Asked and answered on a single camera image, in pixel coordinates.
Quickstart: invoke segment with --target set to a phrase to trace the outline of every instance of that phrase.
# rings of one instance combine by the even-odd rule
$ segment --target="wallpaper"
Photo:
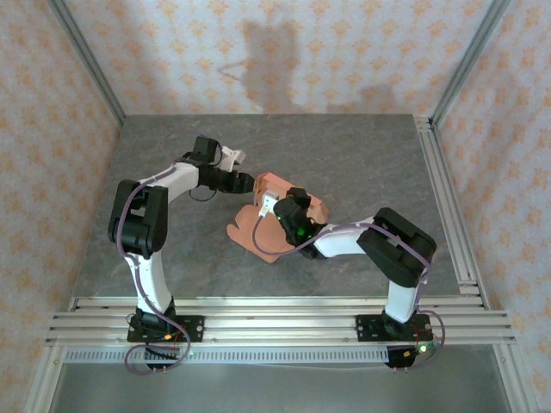
[[[43,0],[0,2],[0,410],[66,308],[118,126]]]
[[[442,128],[493,303],[551,411],[551,9],[513,0]]]
[[[127,114],[431,115],[490,0],[69,0]]]

